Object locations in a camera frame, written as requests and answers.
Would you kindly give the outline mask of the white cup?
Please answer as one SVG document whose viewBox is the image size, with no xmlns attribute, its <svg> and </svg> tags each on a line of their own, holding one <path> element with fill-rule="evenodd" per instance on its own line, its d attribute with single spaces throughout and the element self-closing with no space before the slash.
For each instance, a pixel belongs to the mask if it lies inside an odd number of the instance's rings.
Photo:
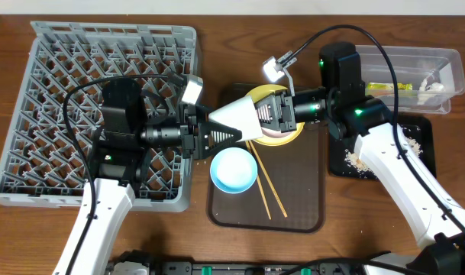
<svg viewBox="0 0 465 275">
<path fill-rule="evenodd" d="M 242 138 L 239 142 L 263 137 L 260 121 L 250 95 L 213 111 L 208 118 L 210 121 L 241 131 Z"/>
</svg>

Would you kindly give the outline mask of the white bowl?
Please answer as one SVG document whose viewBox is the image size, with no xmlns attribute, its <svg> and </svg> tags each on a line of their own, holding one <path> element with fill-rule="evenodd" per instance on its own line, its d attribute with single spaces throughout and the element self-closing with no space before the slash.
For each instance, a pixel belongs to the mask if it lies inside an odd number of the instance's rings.
<svg viewBox="0 0 465 275">
<path fill-rule="evenodd" d="M 269 138 L 286 138 L 289 135 L 292 134 L 292 132 L 281 132 L 281 131 L 276 131 L 276 130 L 271 130 L 269 128 L 261 128 L 263 135 Z"/>
</svg>

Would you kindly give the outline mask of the wooden chopstick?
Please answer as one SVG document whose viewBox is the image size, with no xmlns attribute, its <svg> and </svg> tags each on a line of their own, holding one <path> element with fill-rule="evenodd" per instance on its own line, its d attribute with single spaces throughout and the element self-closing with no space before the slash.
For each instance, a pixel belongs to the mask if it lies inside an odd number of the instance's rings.
<svg viewBox="0 0 465 275">
<path fill-rule="evenodd" d="M 253 154 L 253 152 L 252 152 L 252 143 L 250 143 L 249 141 L 246 141 L 245 143 L 246 143 L 247 150 L 249 151 L 249 153 Z M 257 185 L 258 185 L 258 188 L 259 188 L 259 191 L 260 191 L 261 198 L 263 200 L 263 205 L 264 205 L 264 208 L 266 210 L 268 219 L 271 220 L 272 218 L 271 218 L 271 214 L 270 214 L 270 209 L 269 209 L 269 206 L 267 204 L 267 200 L 266 200 L 266 197 L 265 197 L 265 194 L 264 194 L 264 191 L 263 191 L 263 187 L 262 187 L 262 183 L 261 183 L 261 180 L 260 180 L 259 172 L 257 172 L 256 182 L 257 182 Z"/>
<path fill-rule="evenodd" d="M 285 209 L 285 207 L 284 207 L 284 205 L 283 205 L 283 203 L 282 203 L 282 201 L 281 201 L 281 198 L 279 197 L 279 195 L 278 195 L 278 193 L 277 193 L 277 191 L 276 191 L 275 186 L 273 185 L 273 181 L 270 179 L 270 175 L 268 174 L 267 169 L 266 169 L 266 167 L 264 166 L 263 161 L 262 161 L 261 158 L 260 158 L 260 155 L 258 154 L 258 152 L 257 152 L 257 150 L 256 150 L 256 148 L 255 148 L 255 146 L 254 146 L 254 144 L 253 144 L 252 141 L 248 141 L 248 144 L 249 144 L 249 146 L 250 146 L 250 149 L 253 151 L 255 157 L 257 158 L 257 162 L 258 162 L 258 164 L 260 165 L 261 170 L 263 171 L 263 174 L 264 174 L 264 176 L 265 176 L 265 178 L 266 178 L 266 181 L 268 182 L 268 184 L 269 184 L 269 186 L 270 186 L 270 188 L 271 188 L 271 191 L 272 191 L 272 193 L 273 193 L 273 195 L 274 195 L 274 197 L 275 197 L 275 200 L 276 200 L 276 202 L 277 202 L 277 204 L 278 204 L 278 206 L 279 206 L 279 208 L 280 208 L 280 210 L 281 210 L 283 216 L 284 216 L 285 218 L 287 218 L 287 217 L 288 217 L 288 214 L 287 214 L 287 212 L 286 212 L 286 209 Z"/>
</svg>

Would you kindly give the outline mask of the light blue bowl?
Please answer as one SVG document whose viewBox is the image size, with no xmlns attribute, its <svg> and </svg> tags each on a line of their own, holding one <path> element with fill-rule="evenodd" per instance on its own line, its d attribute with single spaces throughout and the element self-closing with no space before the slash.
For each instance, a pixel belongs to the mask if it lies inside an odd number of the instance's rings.
<svg viewBox="0 0 465 275">
<path fill-rule="evenodd" d="M 258 167 L 247 150 L 230 147 L 213 157 L 209 174 L 216 188 L 224 193 L 239 194 L 256 182 Z"/>
</svg>

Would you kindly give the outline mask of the leftover cooked rice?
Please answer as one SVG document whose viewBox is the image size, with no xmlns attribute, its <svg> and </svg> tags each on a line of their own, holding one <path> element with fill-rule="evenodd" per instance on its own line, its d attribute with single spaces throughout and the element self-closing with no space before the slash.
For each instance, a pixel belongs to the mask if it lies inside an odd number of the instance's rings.
<svg viewBox="0 0 465 275">
<path fill-rule="evenodd" d="M 431 141 L 423 141 L 421 128 L 417 125 L 401 125 L 404 138 L 400 140 L 403 147 L 411 148 L 414 154 L 426 165 L 434 158 L 434 153 L 424 152 L 424 149 L 431 149 Z M 344 150 L 344 165 L 341 168 L 341 175 L 347 176 L 347 171 L 351 170 L 351 177 L 358 176 L 361 179 L 377 179 L 375 173 L 367 166 L 355 153 L 348 149 Z"/>
</svg>

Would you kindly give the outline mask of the green snack wrapper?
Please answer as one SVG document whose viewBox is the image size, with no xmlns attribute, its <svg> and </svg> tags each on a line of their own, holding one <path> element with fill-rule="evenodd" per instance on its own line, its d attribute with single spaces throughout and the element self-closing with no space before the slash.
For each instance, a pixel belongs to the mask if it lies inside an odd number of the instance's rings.
<svg viewBox="0 0 465 275">
<path fill-rule="evenodd" d="M 398 83 L 397 89 L 400 91 L 410 91 L 413 86 L 411 83 Z M 367 90 L 381 90 L 381 91 L 394 91 L 395 85 L 393 83 L 369 82 L 366 87 Z"/>
</svg>

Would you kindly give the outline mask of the white paper napkin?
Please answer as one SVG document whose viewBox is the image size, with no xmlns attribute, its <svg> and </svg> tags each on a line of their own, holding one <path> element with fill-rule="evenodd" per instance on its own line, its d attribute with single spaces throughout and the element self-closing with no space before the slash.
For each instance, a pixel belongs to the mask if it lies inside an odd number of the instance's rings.
<svg viewBox="0 0 465 275">
<path fill-rule="evenodd" d="M 445 87 L 439 82 L 433 82 L 428 85 L 428 79 L 424 79 L 418 91 L 418 105 L 424 105 L 430 98 L 435 97 L 438 93 L 444 92 Z"/>
</svg>

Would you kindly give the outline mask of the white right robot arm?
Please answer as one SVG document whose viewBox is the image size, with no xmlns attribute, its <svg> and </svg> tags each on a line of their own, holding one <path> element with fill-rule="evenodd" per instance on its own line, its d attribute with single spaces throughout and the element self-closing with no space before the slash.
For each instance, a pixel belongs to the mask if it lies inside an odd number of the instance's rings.
<svg viewBox="0 0 465 275">
<path fill-rule="evenodd" d="M 337 42 L 319 53 L 321 87 L 271 92 L 255 104 L 262 127 L 289 132 L 299 122 L 327 121 L 383 184 L 421 249 L 404 259 L 386 253 L 368 260 L 328 258 L 365 274 L 465 274 L 465 209 L 442 188 L 407 143 L 398 114 L 367 95 L 355 45 Z"/>
</svg>

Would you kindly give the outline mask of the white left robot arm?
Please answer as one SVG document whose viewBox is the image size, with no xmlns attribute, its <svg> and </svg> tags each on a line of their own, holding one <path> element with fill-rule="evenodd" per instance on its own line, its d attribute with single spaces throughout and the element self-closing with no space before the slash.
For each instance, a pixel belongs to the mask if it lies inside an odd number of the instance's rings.
<svg viewBox="0 0 465 275">
<path fill-rule="evenodd" d="M 207 118 L 195 100 L 180 98 L 185 109 L 173 123 L 168 115 L 150 118 L 144 99 L 149 94 L 139 75 L 113 76 L 90 82 L 103 85 L 104 125 L 92 136 L 85 154 L 69 121 L 70 90 L 63 102 L 63 121 L 74 148 L 82 158 L 87 182 L 82 204 L 55 274 L 103 274 L 120 227 L 133 208 L 136 194 L 147 178 L 156 148 L 180 146 L 184 158 L 206 159 L 242 138 L 236 128 Z"/>
</svg>

